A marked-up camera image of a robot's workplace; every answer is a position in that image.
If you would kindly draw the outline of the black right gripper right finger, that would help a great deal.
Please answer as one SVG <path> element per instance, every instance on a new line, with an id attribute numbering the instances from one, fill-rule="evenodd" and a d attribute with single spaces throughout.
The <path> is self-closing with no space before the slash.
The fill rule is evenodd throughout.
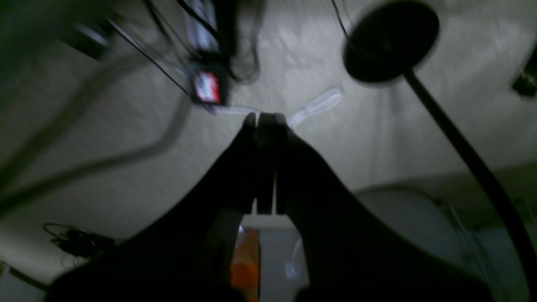
<path id="1" fill-rule="evenodd" d="M 477 277 L 397 234 L 359 203 L 282 114 L 261 113 L 259 163 L 278 214 L 301 235 L 310 285 L 298 302 L 489 302 Z"/>

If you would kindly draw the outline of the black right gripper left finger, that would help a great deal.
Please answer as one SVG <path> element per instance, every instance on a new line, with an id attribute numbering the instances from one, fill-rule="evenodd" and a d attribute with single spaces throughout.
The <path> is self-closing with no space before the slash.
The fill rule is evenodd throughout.
<path id="1" fill-rule="evenodd" d="M 57 278 L 48 302 L 243 302 L 230 266 L 252 209 L 256 115 L 178 204 L 133 238 Z"/>

